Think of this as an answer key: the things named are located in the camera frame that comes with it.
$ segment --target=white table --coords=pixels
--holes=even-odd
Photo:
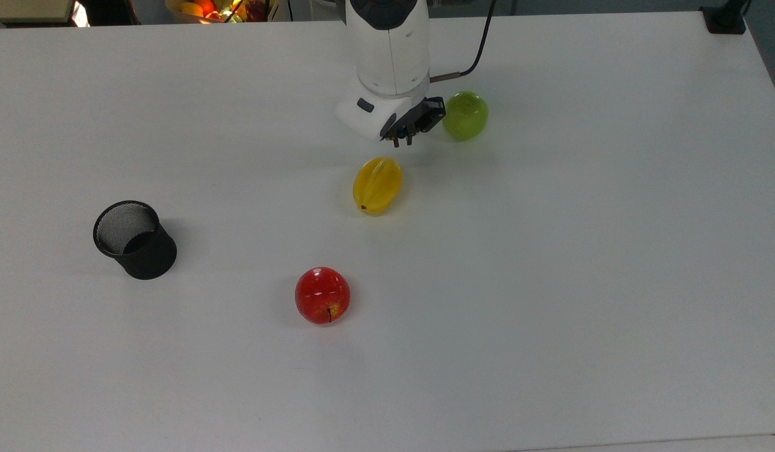
[[[0,0],[0,22],[67,22],[74,0]]]
[[[432,21],[433,72],[482,25]],[[393,149],[332,113],[343,32],[0,31],[0,449],[775,433],[775,91],[749,34],[495,18],[479,68],[430,92],[479,92],[487,129]],[[405,186],[364,217],[350,186],[377,155]],[[178,243],[163,277],[92,243],[125,198]],[[330,327],[294,307],[312,266],[355,296]]]

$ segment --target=gray floor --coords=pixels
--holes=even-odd
[[[172,23],[164,0],[133,0],[143,24]],[[445,0],[451,3],[456,0]],[[498,0],[496,14],[508,15],[512,0]],[[474,0],[430,9],[431,17],[481,16],[490,0]],[[586,14],[648,11],[697,11],[700,6],[720,6],[725,0],[517,0],[516,14]],[[292,0],[296,21],[335,20],[336,11],[315,0]],[[752,0],[747,23],[775,85],[775,0]]]

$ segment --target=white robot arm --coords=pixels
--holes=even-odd
[[[429,12],[425,0],[345,0],[356,71],[336,108],[347,126],[372,140],[427,132],[444,117],[429,89]]]

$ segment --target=black mesh pen holder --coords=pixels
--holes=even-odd
[[[94,223],[92,235],[98,250],[137,279],[165,274],[178,252],[156,211],[139,201],[122,201],[105,209]]]

